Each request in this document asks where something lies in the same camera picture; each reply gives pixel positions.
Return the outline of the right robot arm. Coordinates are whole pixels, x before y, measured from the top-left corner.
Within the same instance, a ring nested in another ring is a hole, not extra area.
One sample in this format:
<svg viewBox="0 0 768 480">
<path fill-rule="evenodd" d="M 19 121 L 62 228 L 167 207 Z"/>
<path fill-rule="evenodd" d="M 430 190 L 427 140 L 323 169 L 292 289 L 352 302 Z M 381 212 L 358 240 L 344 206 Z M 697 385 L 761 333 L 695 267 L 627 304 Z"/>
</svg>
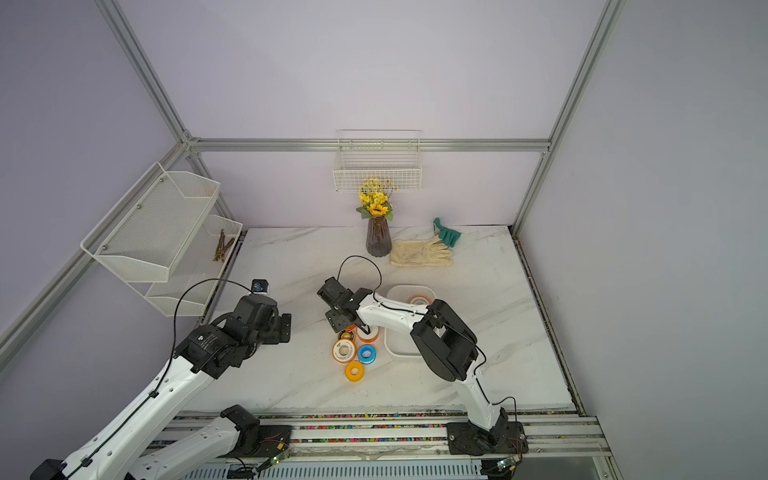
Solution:
<svg viewBox="0 0 768 480">
<path fill-rule="evenodd" d="M 367 288 L 353 292 L 334 277 L 317 295 L 329 307 L 325 317 L 336 333 L 354 325 L 365 333 L 379 327 L 407 334 L 427 367 L 455 386 L 471 425 L 492 436 L 506 428 L 506 412 L 481 388 L 478 339 L 448 303 L 439 299 L 426 305 L 403 303 Z"/>
</svg>

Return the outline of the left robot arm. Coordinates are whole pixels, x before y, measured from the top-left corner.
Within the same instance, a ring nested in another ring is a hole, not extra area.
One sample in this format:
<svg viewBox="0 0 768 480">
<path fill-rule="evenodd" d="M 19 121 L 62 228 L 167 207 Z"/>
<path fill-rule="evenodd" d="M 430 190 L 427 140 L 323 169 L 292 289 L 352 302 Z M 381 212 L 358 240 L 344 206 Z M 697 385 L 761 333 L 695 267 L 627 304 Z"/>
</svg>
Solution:
<svg viewBox="0 0 768 480">
<path fill-rule="evenodd" d="M 175 347 L 158 376 L 106 427 L 65 459 L 46 459 L 33 479 L 178 479 L 217 457 L 274 457 L 286 451 L 287 426 L 262 429 L 240 405 L 153 454 L 145 451 L 198 394 L 262 345 L 287 343 L 292 317 L 263 294 L 194 329 Z"/>
</svg>

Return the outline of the small black yellow tape roll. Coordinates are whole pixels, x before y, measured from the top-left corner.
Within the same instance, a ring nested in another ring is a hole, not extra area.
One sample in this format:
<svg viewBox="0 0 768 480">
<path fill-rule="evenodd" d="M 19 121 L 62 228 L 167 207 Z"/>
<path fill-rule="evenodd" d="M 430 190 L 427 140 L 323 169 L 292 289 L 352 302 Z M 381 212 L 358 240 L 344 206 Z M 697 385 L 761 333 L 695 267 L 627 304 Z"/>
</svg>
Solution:
<svg viewBox="0 0 768 480">
<path fill-rule="evenodd" d="M 349 340 L 354 342 L 355 341 L 355 334 L 351 331 L 343 331 L 338 334 L 339 340 Z"/>
</svg>

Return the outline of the blue sealing tape roll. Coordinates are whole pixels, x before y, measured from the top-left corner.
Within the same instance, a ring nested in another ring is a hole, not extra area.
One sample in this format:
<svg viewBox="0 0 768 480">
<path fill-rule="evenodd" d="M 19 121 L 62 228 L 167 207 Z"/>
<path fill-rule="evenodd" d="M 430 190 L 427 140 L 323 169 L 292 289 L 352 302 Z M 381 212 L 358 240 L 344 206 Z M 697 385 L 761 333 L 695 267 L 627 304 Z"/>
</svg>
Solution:
<svg viewBox="0 0 768 480">
<path fill-rule="evenodd" d="M 357 350 L 358 361 L 363 365 L 372 364 L 377 358 L 377 352 L 373 345 L 363 344 Z"/>
</svg>

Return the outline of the yellow sealing tape roll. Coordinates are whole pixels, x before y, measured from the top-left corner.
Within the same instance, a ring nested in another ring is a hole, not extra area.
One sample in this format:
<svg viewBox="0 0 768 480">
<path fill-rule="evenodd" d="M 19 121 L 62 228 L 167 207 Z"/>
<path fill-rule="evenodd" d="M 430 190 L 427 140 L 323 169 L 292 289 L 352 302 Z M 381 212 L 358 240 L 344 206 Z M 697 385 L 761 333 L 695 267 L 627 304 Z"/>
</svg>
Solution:
<svg viewBox="0 0 768 480">
<path fill-rule="evenodd" d="M 345 366 L 344 373 L 348 381 L 359 382 L 365 374 L 364 365 L 357 360 L 351 361 Z"/>
</svg>

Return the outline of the purple glass vase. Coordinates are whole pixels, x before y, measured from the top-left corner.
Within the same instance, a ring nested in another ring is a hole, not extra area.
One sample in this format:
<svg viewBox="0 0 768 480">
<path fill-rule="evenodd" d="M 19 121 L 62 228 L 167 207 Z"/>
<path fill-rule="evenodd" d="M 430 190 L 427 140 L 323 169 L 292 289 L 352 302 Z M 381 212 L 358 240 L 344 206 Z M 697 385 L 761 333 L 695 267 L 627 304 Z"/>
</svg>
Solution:
<svg viewBox="0 0 768 480">
<path fill-rule="evenodd" d="M 368 219 L 366 250 L 373 257 L 381 258 L 390 254 L 392 240 L 389 222 L 385 217 Z"/>
</svg>

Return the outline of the brown sticks bundle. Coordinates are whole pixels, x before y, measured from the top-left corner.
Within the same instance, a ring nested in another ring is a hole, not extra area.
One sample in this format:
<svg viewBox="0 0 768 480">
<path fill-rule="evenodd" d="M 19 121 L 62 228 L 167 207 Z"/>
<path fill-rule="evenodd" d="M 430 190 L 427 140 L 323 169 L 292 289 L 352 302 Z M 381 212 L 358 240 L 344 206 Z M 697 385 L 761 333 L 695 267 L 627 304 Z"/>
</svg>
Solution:
<svg viewBox="0 0 768 480">
<path fill-rule="evenodd" d="M 224 230 L 220 230 L 218 244 L 215 250 L 214 260 L 218 262 L 224 262 L 231 247 L 234 245 L 236 238 L 228 237 Z"/>
</svg>

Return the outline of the lower white mesh shelf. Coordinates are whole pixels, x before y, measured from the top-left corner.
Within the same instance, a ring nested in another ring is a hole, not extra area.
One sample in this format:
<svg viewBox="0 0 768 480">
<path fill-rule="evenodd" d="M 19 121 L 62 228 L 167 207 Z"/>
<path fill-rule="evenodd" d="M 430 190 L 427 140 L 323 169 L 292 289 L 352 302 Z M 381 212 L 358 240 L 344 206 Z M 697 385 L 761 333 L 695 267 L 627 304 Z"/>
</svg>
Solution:
<svg viewBox="0 0 768 480">
<path fill-rule="evenodd" d="M 220 230 L 235 237 L 226 260 L 214 260 Z M 217 288 L 220 278 L 241 234 L 242 224 L 224 217 L 209 215 L 192 237 L 180 263 L 165 283 L 153 283 L 143 298 L 166 317 L 202 316 Z"/>
</svg>

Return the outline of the white mesh shelf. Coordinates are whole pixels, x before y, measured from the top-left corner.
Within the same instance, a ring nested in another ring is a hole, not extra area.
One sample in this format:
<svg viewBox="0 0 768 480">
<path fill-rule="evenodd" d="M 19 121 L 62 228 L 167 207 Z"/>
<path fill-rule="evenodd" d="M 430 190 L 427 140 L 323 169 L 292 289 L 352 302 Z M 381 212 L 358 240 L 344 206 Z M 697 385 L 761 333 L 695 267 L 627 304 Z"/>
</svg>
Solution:
<svg viewBox="0 0 768 480">
<path fill-rule="evenodd" d="M 165 283 L 219 198 L 220 183 L 153 164 L 80 248 L 126 283 Z"/>
<path fill-rule="evenodd" d="M 220 230 L 235 237 L 226 260 L 214 260 Z M 209 215 L 192 237 L 180 263 L 165 283 L 153 283 L 143 298 L 166 317 L 202 316 L 217 288 L 220 278 L 241 234 L 242 224 L 224 217 Z"/>
</svg>

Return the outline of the cream cotton glove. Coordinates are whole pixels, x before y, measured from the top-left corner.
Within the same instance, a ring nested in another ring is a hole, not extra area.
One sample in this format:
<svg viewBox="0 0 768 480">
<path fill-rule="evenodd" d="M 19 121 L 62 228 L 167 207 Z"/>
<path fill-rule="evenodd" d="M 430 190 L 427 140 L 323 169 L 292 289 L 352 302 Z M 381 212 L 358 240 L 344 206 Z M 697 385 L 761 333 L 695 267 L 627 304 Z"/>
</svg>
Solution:
<svg viewBox="0 0 768 480">
<path fill-rule="evenodd" d="M 453 252 L 437 236 L 428 240 L 394 240 L 390 263 L 397 267 L 450 267 Z"/>
</svg>

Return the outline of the yellow artificial flowers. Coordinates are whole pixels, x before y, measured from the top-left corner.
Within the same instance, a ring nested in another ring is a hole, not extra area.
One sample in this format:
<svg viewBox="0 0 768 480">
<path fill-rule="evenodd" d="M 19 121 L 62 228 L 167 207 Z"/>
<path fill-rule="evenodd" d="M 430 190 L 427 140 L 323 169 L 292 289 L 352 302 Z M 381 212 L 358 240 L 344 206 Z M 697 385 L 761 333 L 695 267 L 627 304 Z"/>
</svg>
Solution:
<svg viewBox="0 0 768 480">
<path fill-rule="evenodd" d="M 360 206 L 356 211 L 362 219 L 393 219 L 391 195 L 397 191 L 390 179 L 366 178 L 358 189 Z"/>
</svg>

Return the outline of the upper white mesh shelf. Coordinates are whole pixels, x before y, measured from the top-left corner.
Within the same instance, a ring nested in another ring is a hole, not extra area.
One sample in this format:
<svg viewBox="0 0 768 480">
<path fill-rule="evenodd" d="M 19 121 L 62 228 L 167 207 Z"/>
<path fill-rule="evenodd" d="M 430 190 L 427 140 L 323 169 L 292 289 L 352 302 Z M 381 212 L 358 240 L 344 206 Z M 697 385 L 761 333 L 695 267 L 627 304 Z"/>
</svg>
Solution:
<svg viewBox="0 0 768 480">
<path fill-rule="evenodd" d="M 165 283 L 219 198 L 220 183 L 153 164 L 80 248 L 126 283 Z"/>
</svg>

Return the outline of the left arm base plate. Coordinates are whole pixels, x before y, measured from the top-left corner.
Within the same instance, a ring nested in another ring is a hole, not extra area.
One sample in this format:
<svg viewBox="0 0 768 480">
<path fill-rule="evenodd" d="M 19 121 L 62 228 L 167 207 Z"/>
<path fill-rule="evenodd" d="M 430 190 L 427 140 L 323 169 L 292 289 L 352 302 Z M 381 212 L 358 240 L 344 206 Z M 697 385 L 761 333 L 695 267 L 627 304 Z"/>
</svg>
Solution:
<svg viewBox="0 0 768 480">
<path fill-rule="evenodd" d="M 220 417 L 232 423 L 237 432 L 233 449 L 226 457 L 272 457 L 286 450 L 291 439 L 290 425 L 263 425 L 240 405 L 223 410 Z"/>
</svg>

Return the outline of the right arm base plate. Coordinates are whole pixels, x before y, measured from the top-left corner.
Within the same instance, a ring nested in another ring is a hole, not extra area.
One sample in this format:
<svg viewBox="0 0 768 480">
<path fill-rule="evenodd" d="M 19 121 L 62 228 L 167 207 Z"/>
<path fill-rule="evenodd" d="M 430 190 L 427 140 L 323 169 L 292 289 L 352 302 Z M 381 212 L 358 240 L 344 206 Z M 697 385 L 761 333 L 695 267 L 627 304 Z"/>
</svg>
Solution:
<svg viewBox="0 0 768 480">
<path fill-rule="evenodd" d="M 447 445 L 451 455 L 483 456 L 490 454 L 527 454 L 529 444 L 523 425 L 507 421 L 503 429 L 487 432 L 470 422 L 446 425 Z"/>
</svg>

